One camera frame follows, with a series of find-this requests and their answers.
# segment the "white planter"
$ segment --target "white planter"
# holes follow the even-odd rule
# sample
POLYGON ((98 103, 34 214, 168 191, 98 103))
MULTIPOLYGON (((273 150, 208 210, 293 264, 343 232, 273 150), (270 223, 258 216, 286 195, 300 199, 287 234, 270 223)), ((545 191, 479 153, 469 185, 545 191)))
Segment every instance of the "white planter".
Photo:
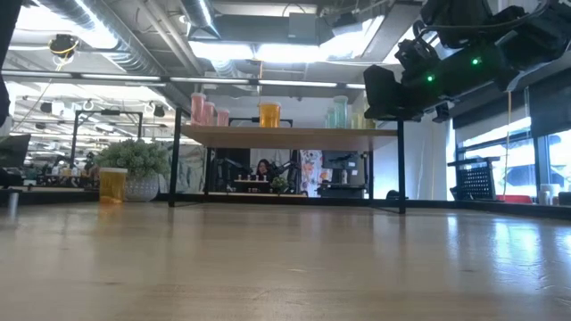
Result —
POLYGON ((128 178, 125 183, 125 200, 128 202, 149 202, 159 192, 159 176, 151 175, 147 178, 128 178))

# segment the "ceiling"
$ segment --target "ceiling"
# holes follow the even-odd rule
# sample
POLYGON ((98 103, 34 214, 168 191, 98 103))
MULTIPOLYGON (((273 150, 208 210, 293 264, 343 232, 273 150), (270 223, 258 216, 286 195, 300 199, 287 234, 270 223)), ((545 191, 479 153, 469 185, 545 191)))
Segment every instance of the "ceiling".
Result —
MULTIPOLYGON (((410 28, 412 20, 416 18, 418 12, 418 3, 415 6, 401 7, 395 10, 391 17, 391 10, 394 1, 382 1, 380 5, 374 5, 372 9, 366 12, 370 16, 383 16, 383 24, 378 30, 373 32, 373 40, 367 48, 368 57, 354 59, 342 59, 328 62, 309 62, 309 63, 272 63, 266 62, 261 66, 259 63, 252 64, 247 61, 234 61, 239 72, 247 75, 247 77, 259 77, 262 75, 264 79, 277 80, 305 80, 305 81, 328 81, 343 83, 362 83, 362 72, 372 63, 380 63, 385 57, 376 57, 371 52, 381 51, 390 52, 396 45, 402 35, 410 28), (396 14, 408 13, 408 18, 398 19, 396 14)), ((140 8, 138 0, 104 0, 107 6, 121 23, 123 23, 130 32, 129 42, 140 42, 144 49, 150 54, 152 60, 158 62, 163 69, 163 73, 170 75, 191 76, 187 64, 185 64, 180 56, 177 55, 172 48, 175 43, 175 37, 186 39, 188 25, 183 17, 180 0, 154 0, 162 11, 168 15, 170 24, 174 26, 177 35, 173 35, 167 28, 164 21, 159 21, 159 28, 165 30, 170 38, 166 41, 162 37, 156 25, 153 25, 149 17, 144 14, 140 8)), ((287 16, 290 12, 314 13, 319 16, 333 16, 335 12, 352 8, 364 9, 378 1, 326 1, 326 0, 301 0, 299 6, 297 4, 288 4, 274 0, 249 0, 236 1, 212 0, 214 9, 223 15, 263 15, 269 17, 287 16)), ((47 50, 48 42, 54 38, 56 34, 67 33, 77 35, 77 25, 73 21, 62 20, 55 13, 49 12, 46 8, 22 8, 17 29, 14 31, 12 38, 11 51, 6 57, 4 63, 5 69, 20 70, 55 70, 57 63, 61 60, 54 57, 47 50), (42 10, 42 20, 38 20, 38 10, 42 10)), ((111 53, 97 52, 96 48, 89 46, 87 43, 81 43, 77 52, 73 55, 73 60, 62 66, 63 71, 76 72, 96 72, 96 73, 124 73, 125 70, 116 62, 110 59, 111 53)), ((193 68, 206 72, 207 76, 216 76, 215 69, 208 59, 194 58, 193 68)), ((395 71, 397 78, 401 74, 400 64, 389 65, 395 71)), ((177 85, 183 95, 188 97, 195 91, 193 85, 181 86, 177 85)), ((140 86, 98 86, 89 84, 51 84, 46 89, 46 84, 14 82, 10 85, 11 95, 16 97, 14 118, 16 120, 72 120, 66 115, 45 114, 38 109, 42 102, 64 102, 66 106, 76 105, 83 106, 88 100, 97 102, 95 110, 103 108, 117 108, 124 111, 143 111, 145 113, 145 123, 165 124, 166 128, 147 128, 144 132, 145 136, 164 136, 172 137, 172 124, 174 121, 174 111, 170 107, 175 104, 170 97, 165 97, 160 90, 155 88, 146 88, 140 86), (46 89, 42 99, 37 99, 46 89), (149 102, 155 104, 164 104, 166 115, 164 118, 155 118, 153 116, 152 107, 149 102)), ((350 103, 355 100, 358 95, 362 95, 362 91, 358 90, 341 90, 335 88, 297 88, 284 86, 266 86, 261 89, 262 97, 259 97, 257 90, 243 90, 236 86, 216 86, 203 88, 204 93, 208 95, 210 101, 216 106, 230 110, 231 117, 253 117, 257 115, 257 104, 260 100, 280 102, 282 105, 282 118, 293 119, 296 127, 321 127, 323 119, 327 113, 327 107, 331 104, 331 98, 336 95, 347 95, 350 103)), ((132 119, 121 116, 120 119, 109 119, 108 117, 97 117, 100 121, 120 121, 130 122, 132 119)), ((241 126, 248 126, 247 122, 243 122, 241 126)), ((117 135, 132 136, 137 132, 137 128, 130 126, 119 128, 115 132, 117 135)), ((18 132, 33 132, 47 134, 65 134, 71 133, 72 127, 67 124, 48 124, 46 129, 38 130, 35 124, 31 122, 22 123, 18 126, 18 132)), ((101 135, 100 132, 93 129, 92 125, 85 125, 79 130, 83 135, 101 135)), ((67 136, 62 136, 62 141, 68 141, 67 136)))

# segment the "robotic arm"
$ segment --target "robotic arm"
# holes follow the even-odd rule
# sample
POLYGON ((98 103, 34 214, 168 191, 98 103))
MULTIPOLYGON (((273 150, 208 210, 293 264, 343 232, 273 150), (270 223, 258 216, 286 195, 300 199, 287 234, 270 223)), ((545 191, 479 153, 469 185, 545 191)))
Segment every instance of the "robotic arm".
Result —
POLYGON ((524 75, 560 58, 571 41, 571 0, 542 0, 531 13, 510 6, 495 15, 487 0, 428 0, 421 19, 415 39, 399 43, 395 55, 404 68, 401 83, 382 67, 365 70, 366 118, 420 120, 491 83, 511 91, 524 75), (441 59, 423 38, 430 33, 458 51, 441 59))

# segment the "dark hair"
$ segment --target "dark hair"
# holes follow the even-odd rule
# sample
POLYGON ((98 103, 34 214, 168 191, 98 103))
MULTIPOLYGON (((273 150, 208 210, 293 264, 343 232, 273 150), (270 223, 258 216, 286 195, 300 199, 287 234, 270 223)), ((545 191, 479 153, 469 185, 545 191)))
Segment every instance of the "dark hair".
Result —
POLYGON ((260 164, 262 164, 262 163, 264 165, 266 165, 266 170, 268 171, 268 174, 269 174, 269 169, 271 167, 271 165, 269 164, 269 161, 266 159, 261 159, 260 161, 258 161, 258 166, 256 166, 256 175, 264 175, 264 174, 260 173, 260 164))

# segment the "white wall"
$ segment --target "white wall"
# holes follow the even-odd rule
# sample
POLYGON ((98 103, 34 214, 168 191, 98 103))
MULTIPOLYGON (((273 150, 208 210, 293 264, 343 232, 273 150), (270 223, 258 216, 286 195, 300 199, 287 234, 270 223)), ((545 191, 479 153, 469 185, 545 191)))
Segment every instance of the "white wall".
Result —
MULTIPOLYGON (((435 114, 422 122, 404 124, 404 161, 406 194, 411 200, 446 200, 447 124, 432 121, 435 114)), ((390 122, 383 129, 396 129, 390 122)), ((390 190, 399 189, 396 139, 375 151, 375 198, 384 199, 390 190)))

